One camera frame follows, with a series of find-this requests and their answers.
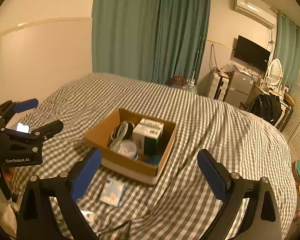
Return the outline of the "white oval vanity mirror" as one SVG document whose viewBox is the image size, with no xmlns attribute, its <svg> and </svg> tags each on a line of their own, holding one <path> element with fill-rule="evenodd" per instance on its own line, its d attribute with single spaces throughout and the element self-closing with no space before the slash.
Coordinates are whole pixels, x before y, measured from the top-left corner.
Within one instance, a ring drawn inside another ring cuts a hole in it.
<svg viewBox="0 0 300 240">
<path fill-rule="evenodd" d="M 283 77 L 282 64 L 279 59 L 273 59 L 268 65 L 264 80 L 267 86 L 277 86 Z"/>
</svg>

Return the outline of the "black wall television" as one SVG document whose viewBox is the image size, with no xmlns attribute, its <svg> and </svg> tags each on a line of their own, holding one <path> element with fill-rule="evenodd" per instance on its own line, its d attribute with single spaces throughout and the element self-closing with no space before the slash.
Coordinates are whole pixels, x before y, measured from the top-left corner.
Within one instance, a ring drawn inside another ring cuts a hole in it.
<svg viewBox="0 0 300 240">
<path fill-rule="evenodd" d="M 265 72 L 270 58 L 270 51 L 239 35 L 234 57 Z"/>
</svg>

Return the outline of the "green white medicine box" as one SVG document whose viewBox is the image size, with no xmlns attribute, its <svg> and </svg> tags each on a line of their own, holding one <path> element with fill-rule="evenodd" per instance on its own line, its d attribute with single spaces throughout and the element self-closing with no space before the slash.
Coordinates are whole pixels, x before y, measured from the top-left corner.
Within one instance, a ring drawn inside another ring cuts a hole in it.
<svg viewBox="0 0 300 240">
<path fill-rule="evenodd" d="M 142 118 L 134 127 L 132 141 L 136 144 L 137 153 L 154 155 L 157 144 L 164 130 L 164 123 Z"/>
</svg>

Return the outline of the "blue tissue packet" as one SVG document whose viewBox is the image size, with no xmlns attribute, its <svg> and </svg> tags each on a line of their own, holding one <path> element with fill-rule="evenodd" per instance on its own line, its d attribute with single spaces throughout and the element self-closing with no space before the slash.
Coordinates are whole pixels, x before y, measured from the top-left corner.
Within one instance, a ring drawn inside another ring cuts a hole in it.
<svg viewBox="0 0 300 240">
<path fill-rule="evenodd" d="M 99 200 L 104 204 L 118 207 L 125 187 L 124 182 L 108 177 L 104 183 Z"/>
</svg>

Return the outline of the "white suitcase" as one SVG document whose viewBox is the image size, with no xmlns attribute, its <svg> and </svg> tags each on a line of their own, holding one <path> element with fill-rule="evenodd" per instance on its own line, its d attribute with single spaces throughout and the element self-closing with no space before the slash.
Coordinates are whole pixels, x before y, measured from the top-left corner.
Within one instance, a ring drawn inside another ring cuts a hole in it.
<svg viewBox="0 0 300 240">
<path fill-rule="evenodd" d="M 229 76 L 227 74 L 224 72 L 211 72 L 207 97 L 223 101 L 228 84 Z"/>
</svg>

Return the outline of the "silver blister pill pack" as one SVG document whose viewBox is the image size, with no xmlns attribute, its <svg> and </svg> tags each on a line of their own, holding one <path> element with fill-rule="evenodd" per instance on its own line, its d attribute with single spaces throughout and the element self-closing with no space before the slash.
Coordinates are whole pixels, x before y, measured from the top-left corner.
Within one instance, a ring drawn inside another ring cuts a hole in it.
<svg viewBox="0 0 300 240">
<path fill-rule="evenodd" d="M 146 158 L 143 162 L 149 165 L 158 166 L 160 164 L 161 159 L 162 154 L 156 154 Z"/>
</svg>

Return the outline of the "black backpack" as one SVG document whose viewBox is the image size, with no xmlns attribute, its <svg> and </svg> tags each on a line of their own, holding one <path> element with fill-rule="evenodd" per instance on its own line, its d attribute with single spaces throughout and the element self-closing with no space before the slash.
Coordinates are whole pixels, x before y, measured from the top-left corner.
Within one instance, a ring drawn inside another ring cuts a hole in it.
<svg viewBox="0 0 300 240">
<path fill-rule="evenodd" d="M 280 98 L 273 94 L 259 94 L 249 104 L 248 112 L 275 126 L 282 112 Z"/>
</svg>

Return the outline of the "green curtain by wardrobe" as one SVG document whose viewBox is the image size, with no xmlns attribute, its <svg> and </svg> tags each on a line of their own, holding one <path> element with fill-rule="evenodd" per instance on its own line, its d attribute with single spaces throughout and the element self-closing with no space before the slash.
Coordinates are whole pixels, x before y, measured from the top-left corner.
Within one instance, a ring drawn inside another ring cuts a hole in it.
<svg viewBox="0 0 300 240">
<path fill-rule="evenodd" d="M 281 62 L 282 87 L 289 84 L 289 94 L 292 95 L 300 72 L 300 27 L 281 12 L 277 14 L 274 59 Z"/>
</svg>

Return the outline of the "clear water bottle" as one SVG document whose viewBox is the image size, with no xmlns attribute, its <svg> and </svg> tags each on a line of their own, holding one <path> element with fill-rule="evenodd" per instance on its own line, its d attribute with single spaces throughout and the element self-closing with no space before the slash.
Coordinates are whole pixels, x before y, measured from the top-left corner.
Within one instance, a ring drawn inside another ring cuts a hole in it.
<svg viewBox="0 0 300 240">
<path fill-rule="evenodd" d="M 195 79 L 188 79 L 186 86 L 184 89 L 193 94 L 198 94 L 197 87 L 195 85 Z"/>
</svg>

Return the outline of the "green round stool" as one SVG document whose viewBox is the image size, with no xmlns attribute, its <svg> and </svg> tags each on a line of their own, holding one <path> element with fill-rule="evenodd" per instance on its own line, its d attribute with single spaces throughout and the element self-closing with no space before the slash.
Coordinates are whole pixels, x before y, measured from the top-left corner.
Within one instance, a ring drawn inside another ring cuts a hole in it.
<svg viewBox="0 0 300 240">
<path fill-rule="evenodd" d="M 300 182 L 300 159 L 297 159 L 292 163 L 293 177 L 297 183 Z"/>
</svg>

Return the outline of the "large green curtain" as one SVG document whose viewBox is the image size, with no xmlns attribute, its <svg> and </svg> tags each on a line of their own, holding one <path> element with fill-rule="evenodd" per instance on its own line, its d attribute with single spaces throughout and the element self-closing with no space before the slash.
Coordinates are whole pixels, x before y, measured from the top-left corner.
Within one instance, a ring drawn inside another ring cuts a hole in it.
<svg viewBox="0 0 300 240">
<path fill-rule="evenodd" d="M 165 84 L 197 79 L 211 0 L 93 0 L 95 73 Z"/>
</svg>

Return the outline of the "white tape roll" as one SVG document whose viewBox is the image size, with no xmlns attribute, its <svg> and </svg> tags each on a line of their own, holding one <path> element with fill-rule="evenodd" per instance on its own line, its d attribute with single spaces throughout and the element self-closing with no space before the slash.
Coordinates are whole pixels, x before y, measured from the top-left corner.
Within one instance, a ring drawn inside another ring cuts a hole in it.
<svg viewBox="0 0 300 240">
<path fill-rule="evenodd" d="M 133 136 L 135 125 L 129 121 L 123 121 L 112 131 L 109 138 L 109 146 L 115 145 L 123 140 L 130 140 Z"/>
</svg>

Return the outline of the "smartphone with lit screen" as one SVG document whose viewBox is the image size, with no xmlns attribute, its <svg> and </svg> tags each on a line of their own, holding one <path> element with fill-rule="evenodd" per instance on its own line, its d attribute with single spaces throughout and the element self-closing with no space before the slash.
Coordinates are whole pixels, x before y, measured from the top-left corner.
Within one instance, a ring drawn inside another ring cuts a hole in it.
<svg viewBox="0 0 300 240">
<path fill-rule="evenodd" d="M 22 133 L 29 133 L 30 127 L 29 125 L 22 124 L 21 122 L 17 123 L 16 131 Z"/>
</svg>

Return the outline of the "silver mini fridge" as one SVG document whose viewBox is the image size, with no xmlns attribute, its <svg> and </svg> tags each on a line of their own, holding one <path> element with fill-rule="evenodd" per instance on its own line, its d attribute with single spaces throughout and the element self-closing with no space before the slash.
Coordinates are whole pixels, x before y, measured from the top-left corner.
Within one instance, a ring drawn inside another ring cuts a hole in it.
<svg viewBox="0 0 300 240">
<path fill-rule="evenodd" d="M 226 90 L 224 102 L 235 107 L 239 107 L 240 103 L 246 102 L 253 86 L 253 78 L 239 71 L 229 73 L 230 79 Z"/>
</svg>

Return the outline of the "clear cotton swab jar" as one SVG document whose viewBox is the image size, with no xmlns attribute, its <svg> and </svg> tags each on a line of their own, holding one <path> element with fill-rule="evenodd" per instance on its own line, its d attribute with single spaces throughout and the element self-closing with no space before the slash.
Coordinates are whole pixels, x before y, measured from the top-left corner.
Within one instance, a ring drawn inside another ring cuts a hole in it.
<svg viewBox="0 0 300 240">
<path fill-rule="evenodd" d="M 110 149 L 124 157 L 137 160 L 138 152 L 136 144 L 131 140 L 114 141 L 110 144 Z"/>
</svg>

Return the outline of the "brown cardboard box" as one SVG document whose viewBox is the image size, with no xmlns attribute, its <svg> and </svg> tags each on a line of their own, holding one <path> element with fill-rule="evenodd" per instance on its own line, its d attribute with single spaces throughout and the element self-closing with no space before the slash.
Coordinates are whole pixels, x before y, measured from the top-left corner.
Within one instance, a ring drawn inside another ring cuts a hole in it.
<svg viewBox="0 0 300 240">
<path fill-rule="evenodd" d="M 84 135 L 87 146 L 99 148 L 102 165 L 123 176 L 155 185 L 169 158 L 173 122 L 119 108 Z"/>
</svg>

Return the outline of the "dark patterned round cushion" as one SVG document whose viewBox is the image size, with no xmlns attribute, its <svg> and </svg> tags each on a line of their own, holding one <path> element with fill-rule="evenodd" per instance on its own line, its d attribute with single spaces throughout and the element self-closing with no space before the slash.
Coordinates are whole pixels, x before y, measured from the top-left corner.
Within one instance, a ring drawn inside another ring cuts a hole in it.
<svg viewBox="0 0 300 240">
<path fill-rule="evenodd" d="M 174 76 L 169 81 L 170 86 L 184 87 L 187 85 L 187 80 L 183 76 Z"/>
</svg>

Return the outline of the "white air conditioner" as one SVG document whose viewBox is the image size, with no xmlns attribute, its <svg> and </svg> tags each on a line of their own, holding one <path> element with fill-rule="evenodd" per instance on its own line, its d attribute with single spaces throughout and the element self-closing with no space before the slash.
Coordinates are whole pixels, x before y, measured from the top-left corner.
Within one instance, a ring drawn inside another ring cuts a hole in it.
<svg viewBox="0 0 300 240">
<path fill-rule="evenodd" d="M 269 14 L 258 6 L 246 0 L 234 0 L 234 11 L 239 12 L 258 23 L 264 25 L 268 29 L 274 29 L 276 25 L 276 17 Z"/>
</svg>

